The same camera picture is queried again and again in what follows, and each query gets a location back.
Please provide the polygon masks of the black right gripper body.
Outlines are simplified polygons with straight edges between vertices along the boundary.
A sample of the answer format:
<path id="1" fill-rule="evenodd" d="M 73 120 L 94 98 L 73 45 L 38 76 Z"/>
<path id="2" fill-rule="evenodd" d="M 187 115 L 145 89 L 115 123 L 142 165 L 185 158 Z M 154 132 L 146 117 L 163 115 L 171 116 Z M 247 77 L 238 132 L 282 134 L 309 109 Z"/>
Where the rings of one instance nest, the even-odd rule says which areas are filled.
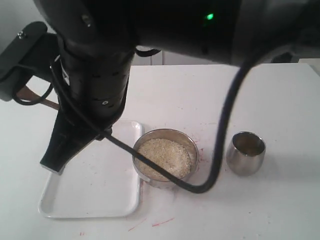
<path id="1" fill-rule="evenodd" d="M 111 128 L 125 108 L 134 47 L 78 44 L 62 37 L 57 44 L 63 88 L 97 127 Z"/>

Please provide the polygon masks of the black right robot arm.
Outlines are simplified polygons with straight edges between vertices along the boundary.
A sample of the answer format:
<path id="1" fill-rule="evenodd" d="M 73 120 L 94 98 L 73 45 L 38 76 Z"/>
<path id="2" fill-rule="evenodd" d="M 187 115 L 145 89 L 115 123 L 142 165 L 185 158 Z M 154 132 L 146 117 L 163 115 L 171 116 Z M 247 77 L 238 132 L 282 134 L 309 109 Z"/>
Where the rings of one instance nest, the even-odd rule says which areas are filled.
<path id="1" fill-rule="evenodd" d="M 54 173 L 98 138 L 63 93 L 110 129 L 125 108 L 137 46 L 232 66 L 274 42 L 269 58 L 320 56 L 317 0 L 37 0 L 35 6 L 59 47 L 52 72 L 62 85 L 60 109 L 40 161 Z"/>

